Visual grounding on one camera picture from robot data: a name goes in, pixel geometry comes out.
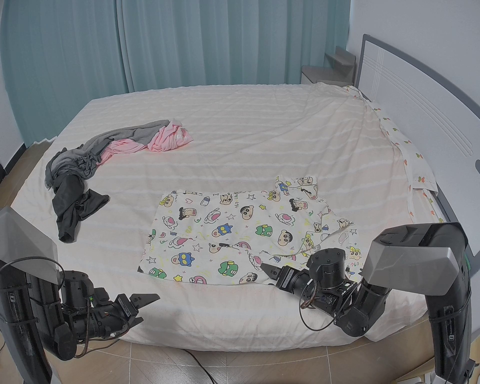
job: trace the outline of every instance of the white wall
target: white wall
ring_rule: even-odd
[[[4,0],[0,0],[0,20]],[[24,143],[5,90],[5,80],[0,60],[0,164],[5,168]]]
[[[351,0],[347,50],[357,61],[363,34],[420,60],[480,104],[480,0]],[[471,283],[478,336],[480,272]]]

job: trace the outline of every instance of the striped bed sheet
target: striped bed sheet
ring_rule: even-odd
[[[43,183],[52,156],[101,132],[173,118],[194,141],[169,152],[117,155],[99,167],[87,188],[109,194],[110,202],[80,223],[75,243],[59,242],[53,192]],[[203,286],[136,272],[164,192],[264,190],[278,174],[316,175],[318,196],[355,222],[363,257],[384,228],[411,223],[402,154],[364,100],[322,83],[181,87],[92,100],[46,151],[12,206],[55,240],[65,269],[88,273],[111,297],[160,295],[141,310],[145,321],[125,340],[227,351],[350,343],[354,339],[335,326],[309,331],[300,321],[298,300],[271,286]],[[414,199],[421,193],[415,190]],[[430,221],[429,207],[418,204],[417,210]],[[423,296],[393,291],[366,336],[386,337],[425,310]],[[305,312],[314,327],[330,319],[320,311]]]

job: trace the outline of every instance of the wooden floor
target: wooden floor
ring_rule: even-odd
[[[30,147],[0,183],[0,208],[10,205],[49,143]],[[100,342],[90,347],[103,346]],[[472,348],[479,352],[480,347]],[[192,351],[217,384],[385,384],[433,357],[430,325],[424,316],[415,324],[373,343],[362,337],[340,347],[281,352]],[[48,354],[65,384],[210,383],[185,351],[120,341],[81,359],[60,361]],[[21,384],[8,348],[0,353],[0,384]]]

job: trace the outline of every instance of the pink garment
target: pink garment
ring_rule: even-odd
[[[112,141],[103,151],[102,160],[97,165],[104,164],[115,154],[135,153],[145,148],[152,152],[169,151],[188,144],[192,140],[187,130],[182,128],[181,123],[172,120],[169,125],[161,128],[147,145],[137,143],[132,139]]]

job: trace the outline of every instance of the curtain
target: curtain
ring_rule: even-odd
[[[128,92],[114,1],[6,0],[5,86],[25,145],[52,138],[92,99]]]
[[[6,0],[5,85],[28,146],[90,100],[200,84],[297,84],[345,48],[350,0]]]

